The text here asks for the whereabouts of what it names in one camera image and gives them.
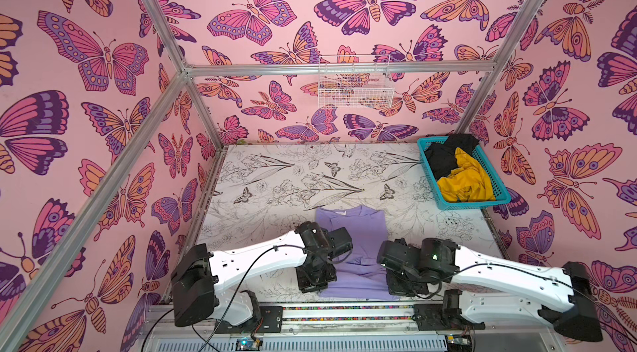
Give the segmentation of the lavender purple t-shirt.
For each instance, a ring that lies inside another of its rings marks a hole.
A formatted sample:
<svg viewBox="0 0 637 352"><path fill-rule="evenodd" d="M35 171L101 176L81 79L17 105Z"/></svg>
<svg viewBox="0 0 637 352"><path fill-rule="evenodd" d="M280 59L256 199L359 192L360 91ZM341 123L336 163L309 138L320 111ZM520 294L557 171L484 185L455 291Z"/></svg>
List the lavender purple t-shirt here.
<svg viewBox="0 0 637 352"><path fill-rule="evenodd" d="M385 214L364 205L350 209L317 209L315 222L328 231L345 228L353 250L335 266L337 280L321 292L334 300L394 301L388 290L386 269L378 264L378 252L388 240Z"/></svg>

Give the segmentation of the teal plastic laundry basket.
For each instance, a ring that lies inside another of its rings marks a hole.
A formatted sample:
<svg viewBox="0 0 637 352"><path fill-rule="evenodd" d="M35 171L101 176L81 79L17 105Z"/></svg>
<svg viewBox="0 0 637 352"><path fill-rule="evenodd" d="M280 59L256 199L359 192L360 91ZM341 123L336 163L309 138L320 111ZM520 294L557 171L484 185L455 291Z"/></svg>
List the teal plastic laundry basket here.
<svg viewBox="0 0 637 352"><path fill-rule="evenodd" d="M430 136L419 139L417 147L440 210L487 209L513 201L476 137Z"/></svg>

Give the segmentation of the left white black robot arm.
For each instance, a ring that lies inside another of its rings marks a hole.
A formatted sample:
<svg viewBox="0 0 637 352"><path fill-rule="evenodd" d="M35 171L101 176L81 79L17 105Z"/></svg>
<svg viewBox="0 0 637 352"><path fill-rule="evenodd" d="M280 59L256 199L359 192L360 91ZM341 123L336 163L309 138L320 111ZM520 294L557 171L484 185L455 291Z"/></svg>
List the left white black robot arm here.
<svg viewBox="0 0 637 352"><path fill-rule="evenodd" d="M335 265L351 252L347 229L329 231L315 222L243 248L213 252L206 244L195 245L170 275L174 325L188 327L209 318L232 326L259 321L257 298L241 290L246 280L293 268L301 292L319 292L337 280Z"/></svg>

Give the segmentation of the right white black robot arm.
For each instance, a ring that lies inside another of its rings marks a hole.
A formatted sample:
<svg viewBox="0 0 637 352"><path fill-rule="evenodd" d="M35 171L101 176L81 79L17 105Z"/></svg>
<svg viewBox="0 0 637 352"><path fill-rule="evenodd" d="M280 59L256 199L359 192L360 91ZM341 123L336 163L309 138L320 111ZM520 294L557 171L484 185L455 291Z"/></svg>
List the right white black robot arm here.
<svg viewBox="0 0 637 352"><path fill-rule="evenodd" d="M407 283L438 293L443 284L456 284L497 292L485 297L447 291L443 312L462 323L539 323L572 340L603 339L590 277L579 262L538 267L491 257L451 240L435 238L423 239L420 247L402 239L386 240L378 251L377 262L386 269L389 285Z"/></svg>

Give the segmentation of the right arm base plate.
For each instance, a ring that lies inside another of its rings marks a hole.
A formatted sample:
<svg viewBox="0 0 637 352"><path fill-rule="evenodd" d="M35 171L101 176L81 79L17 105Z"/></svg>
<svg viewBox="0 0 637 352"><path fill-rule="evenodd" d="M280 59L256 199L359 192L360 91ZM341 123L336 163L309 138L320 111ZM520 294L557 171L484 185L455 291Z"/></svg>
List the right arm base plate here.
<svg viewBox="0 0 637 352"><path fill-rule="evenodd" d="M462 316L462 310L443 304L416 304L411 319L418 330L484 330L484 322L473 323Z"/></svg>

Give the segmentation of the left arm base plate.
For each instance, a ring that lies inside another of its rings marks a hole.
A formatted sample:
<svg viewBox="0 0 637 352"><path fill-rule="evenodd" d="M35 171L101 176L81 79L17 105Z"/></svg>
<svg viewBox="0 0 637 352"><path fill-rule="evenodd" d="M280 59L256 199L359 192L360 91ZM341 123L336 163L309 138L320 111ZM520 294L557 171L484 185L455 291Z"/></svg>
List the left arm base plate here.
<svg viewBox="0 0 637 352"><path fill-rule="evenodd" d="M258 334L278 334L283 325L282 306L260 307L260 314L256 319L250 319L241 325L231 325L223 321L218 334L250 335L254 330Z"/></svg>

